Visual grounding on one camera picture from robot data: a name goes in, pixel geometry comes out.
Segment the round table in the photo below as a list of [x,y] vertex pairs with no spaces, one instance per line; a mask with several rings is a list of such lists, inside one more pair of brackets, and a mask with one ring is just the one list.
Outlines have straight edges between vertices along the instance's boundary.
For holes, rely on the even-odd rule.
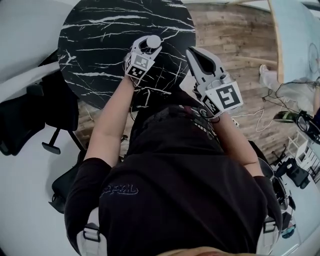
[[196,44],[190,14],[179,0],[81,0],[59,37],[66,83],[81,100],[102,109],[125,74],[123,59],[133,42],[147,35],[158,35],[162,50],[135,90],[135,109],[169,95],[186,76],[186,49]]

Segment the wooden floor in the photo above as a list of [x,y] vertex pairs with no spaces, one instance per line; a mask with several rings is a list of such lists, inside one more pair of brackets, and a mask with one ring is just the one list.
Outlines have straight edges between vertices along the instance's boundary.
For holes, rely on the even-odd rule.
[[[272,98],[267,99],[279,105],[262,100],[267,91],[259,84],[259,65],[234,60],[235,56],[243,56],[277,61],[276,34],[271,14],[239,5],[197,3],[186,6],[195,25],[196,45],[216,54],[239,85],[244,105],[232,113],[232,116],[254,114],[264,109],[257,129],[262,111],[256,115],[234,119],[239,122],[245,136],[254,141],[267,159],[272,161],[272,151],[279,153],[283,144],[288,142],[288,136],[293,136],[297,128],[294,124],[270,124],[273,116],[280,111],[282,103]],[[79,112],[76,135],[85,144],[90,139],[94,120],[99,116],[100,110],[82,102]],[[133,121],[128,117],[124,134],[130,135],[132,124]],[[127,147],[128,143],[122,147],[122,154]]]

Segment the white shoe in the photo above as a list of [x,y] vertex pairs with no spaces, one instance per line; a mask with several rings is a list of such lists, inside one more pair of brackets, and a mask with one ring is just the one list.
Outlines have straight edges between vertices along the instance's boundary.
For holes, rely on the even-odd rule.
[[260,68],[259,68],[259,73],[260,73],[260,75],[261,75],[261,73],[262,73],[263,71],[268,71],[267,65],[261,65],[261,66],[260,66]]

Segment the forearm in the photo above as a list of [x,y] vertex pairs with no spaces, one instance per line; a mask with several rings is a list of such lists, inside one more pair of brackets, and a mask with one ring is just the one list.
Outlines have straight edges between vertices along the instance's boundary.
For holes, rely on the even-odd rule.
[[121,139],[135,88],[129,77],[125,77],[106,103],[96,122],[92,135],[101,134]]
[[317,111],[320,108],[320,87],[316,86],[315,87],[315,92],[314,92],[314,100],[313,100],[313,114],[317,114]]
[[241,165],[246,166],[258,162],[258,157],[251,147],[247,138],[235,126],[228,113],[220,116],[218,123],[212,123],[214,132],[224,152],[238,161]]

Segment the white cable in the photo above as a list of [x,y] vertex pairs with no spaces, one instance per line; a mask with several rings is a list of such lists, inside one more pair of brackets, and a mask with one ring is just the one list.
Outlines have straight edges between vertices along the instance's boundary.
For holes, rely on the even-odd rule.
[[264,127],[262,130],[258,130],[259,122],[260,122],[261,118],[263,117],[263,115],[264,115],[264,113],[265,113],[265,109],[264,109],[264,108],[258,110],[258,111],[255,112],[254,114],[234,115],[234,116],[231,116],[231,118],[246,117],[246,116],[255,116],[256,114],[258,114],[258,113],[261,112],[261,111],[262,111],[262,114],[261,114],[258,122],[256,123],[256,127],[255,127],[255,131],[256,131],[257,133],[260,133],[260,132],[263,132],[265,129],[267,129],[267,128],[271,125],[271,123],[273,122],[273,120],[271,120],[270,123],[269,123],[266,127]]

